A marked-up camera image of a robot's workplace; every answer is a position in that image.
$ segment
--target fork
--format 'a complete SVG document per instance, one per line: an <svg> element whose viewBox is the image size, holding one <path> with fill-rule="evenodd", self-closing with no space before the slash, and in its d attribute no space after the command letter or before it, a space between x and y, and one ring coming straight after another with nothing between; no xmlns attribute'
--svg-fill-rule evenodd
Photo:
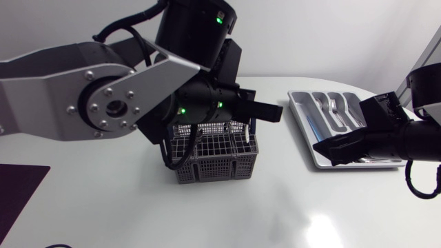
<svg viewBox="0 0 441 248"><path fill-rule="evenodd" d="M331 108L332 108L332 112L336 115L337 119L342 123L343 127L347 126L345 120L343 120L342 116L338 113L335 99L331 99Z"/></svg>

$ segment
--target silver cutlery tray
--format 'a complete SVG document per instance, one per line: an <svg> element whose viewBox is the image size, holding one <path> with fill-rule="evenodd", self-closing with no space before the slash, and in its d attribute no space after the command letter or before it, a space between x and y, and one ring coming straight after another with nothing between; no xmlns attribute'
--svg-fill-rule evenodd
<svg viewBox="0 0 441 248"><path fill-rule="evenodd" d="M331 136L346 134L365 126L366 121L359 105L360 98L353 92L334 91L289 91L288 96L289 107L308 143L317 168L390 168L406 165L406 161L400 160L369 161L364 159L366 162L332 166L331 161L314 151L312 145Z"/></svg>

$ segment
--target white wall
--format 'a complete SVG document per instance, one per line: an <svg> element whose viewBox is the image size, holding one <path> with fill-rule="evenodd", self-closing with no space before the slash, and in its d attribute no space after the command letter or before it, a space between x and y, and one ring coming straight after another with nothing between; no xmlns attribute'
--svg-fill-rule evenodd
<svg viewBox="0 0 441 248"><path fill-rule="evenodd" d="M310 76L395 90L441 25L440 0L227 0L241 76ZM154 0L0 1L0 60L89 41ZM137 26L154 39L160 17ZM109 42L129 37L124 31Z"/></svg>

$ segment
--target gray plastic basket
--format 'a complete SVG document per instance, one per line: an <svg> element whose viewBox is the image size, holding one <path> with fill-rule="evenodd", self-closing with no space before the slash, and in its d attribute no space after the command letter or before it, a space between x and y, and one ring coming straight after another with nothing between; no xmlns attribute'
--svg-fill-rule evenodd
<svg viewBox="0 0 441 248"><path fill-rule="evenodd" d="M207 123L198 125L203 136L196 144L188 162L176 170L179 183L212 182L218 180L246 179L253 172L258 154L256 136L245 140L245 124ZM188 144L189 125L173 127L173 160L178 161Z"/></svg>

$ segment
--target screw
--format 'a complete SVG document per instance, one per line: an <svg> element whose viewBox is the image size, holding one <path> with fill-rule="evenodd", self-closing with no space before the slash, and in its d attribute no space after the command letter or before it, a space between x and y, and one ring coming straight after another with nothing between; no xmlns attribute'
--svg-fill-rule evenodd
<svg viewBox="0 0 441 248"><path fill-rule="evenodd" d="M99 106L96 103L91 104L91 106L89 107L89 110L96 113L99 111Z"/></svg>
<svg viewBox="0 0 441 248"><path fill-rule="evenodd" d="M133 109L133 114L140 114L140 113L141 113L141 110L139 109L139 107L135 107Z"/></svg>
<svg viewBox="0 0 441 248"><path fill-rule="evenodd" d="M84 73L84 77L87 80L92 81L92 80L94 80L95 75L94 75L93 71L87 71L87 72Z"/></svg>
<svg viewBox="0 0 441 248"><path fill-rule="evenodd" d="M133 99L133 96L135 96L135 92L130 90L127 92L127 94L125 96L129 99Z"/></svg>
<svg viewBox="0 0 441 248"><path fill-rule="evenodd" d="M121 126L122 128L124 128L124 127L128 127L129 125L127 124L127 121L121 121L120 126Z"/></svg>
<svg viewBox="0 0 441 248"><path fill-rule="evenodd" d="M103 92L104 92L104 95L106 95L106 96L112 96L113 95L112 88L105 88Z"/></svg>
<svg viewBox="0 0 441 248"><path fill-rule="evenodd" d="M138 129L138 125L137 124L133 124L130 126L130 130L134 131Z"/></svg>
<svg viewBox="0 0 441 248"><path fill-rule="evenodd" d="M74 106L69 106L67 109L66 109L66 112L68 113L68 114L76 114L76 107L74 107Z"/></svg>
<svg viewBox="0 0 441 248"><path fill-rule="evenodd" d="M98 132L98 131L97 131L97 132L94 133L94 137L95 137L95 138L101 138L102 136L103 136L103 133L102 133L102 132Z"/></svg>
<svg viewBox="0 0 441 248"><path fill-rule="evenodd" d="M102 127L102 128L106 128L106 127L109 126L109 123L107 123L107 121L105 121L105 120L102 120L102 121L99 123L99 126Z"/></svg>

